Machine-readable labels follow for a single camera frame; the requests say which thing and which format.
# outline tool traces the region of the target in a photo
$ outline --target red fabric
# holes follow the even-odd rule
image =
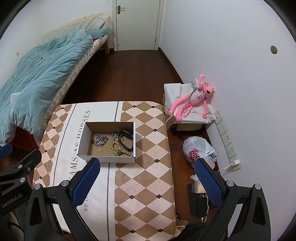
[[[19,127],[17,127],[15,131],[15,137],[10,144],[12,146],[18,147],[26,151],[33,151],[34,149],[39,149],[34,140],[33,135]]]

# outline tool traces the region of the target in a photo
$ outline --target plastic bag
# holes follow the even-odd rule
[[[193,168],[198,158],[203,158],[212,169],[215,167],[216,160],[209,155],[217,154],[214,148],[202,137],[187,138],[183,143],[183,154]]]

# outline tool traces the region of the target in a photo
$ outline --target silver bolt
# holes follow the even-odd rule
[[[255,188],[260,190],[261,189],[261,186],[259,184],[255,184]]]
[[[39,188],[41,188],[41,185],[39,183],[34,186],[35,190],[38,190]]]
[[[234,182],[233,181],[227,181],[226,184],[230,187],[233,187],[234,186]]]
[[[64,181],[61,182],[61,185],[63,187],[67,186],[68,184],[69,184],[69,181],[67,181],[67,180],[64,180]]]

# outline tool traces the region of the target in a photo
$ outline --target white cable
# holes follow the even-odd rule
[[[207,197],[207,213],[208,213],[208,211],[209,211],[209,198],[208,198],[208,196],[207,196],[207,194],[205,194],[206,195],[206,197]]]
[[[221,168],[221,169],[219,169],[219,171],[220,171],[220,170],[222,170],[222,169],[226,169],[226,168],[229,168],[230,166],[233,166],[233,164],[234,164],[234,163],[230,164],[230,165],[229,165],[228,167],[225,167],[225,168]]]

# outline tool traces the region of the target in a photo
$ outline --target door handle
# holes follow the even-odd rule
[[[121,9],[124,9],[124,7],[121,7],[120,5],[117,6],[117,14],[120,14]]]

